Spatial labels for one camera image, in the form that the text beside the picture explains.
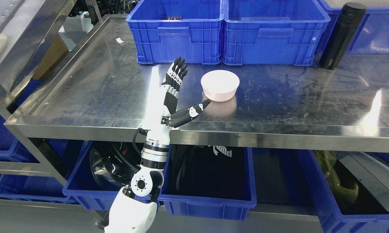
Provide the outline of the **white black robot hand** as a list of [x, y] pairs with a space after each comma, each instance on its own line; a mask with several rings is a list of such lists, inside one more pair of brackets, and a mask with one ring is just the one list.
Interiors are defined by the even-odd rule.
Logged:
[[170, 144], [170, 131], [196, 119], [211, 103], [205, 99], [199, 104], [177, 110], [178, 95], [184, 77], [187, 75], [187, 64], [180, 56], [172, 62], [165, 73], [161, 85], [155, 93], [153, 118], [149, 120], [147, 139], [144, 148], [166, 148]]

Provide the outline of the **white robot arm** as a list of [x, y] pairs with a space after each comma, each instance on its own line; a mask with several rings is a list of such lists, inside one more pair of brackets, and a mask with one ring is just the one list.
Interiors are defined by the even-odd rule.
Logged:
[[101, 221], [105, 233], [145, 233], [152, 226], [163, 170], [169, 155], [168, 144], [146, 142], [141, 152], [140, 170], [117, 193], [106, 217]]

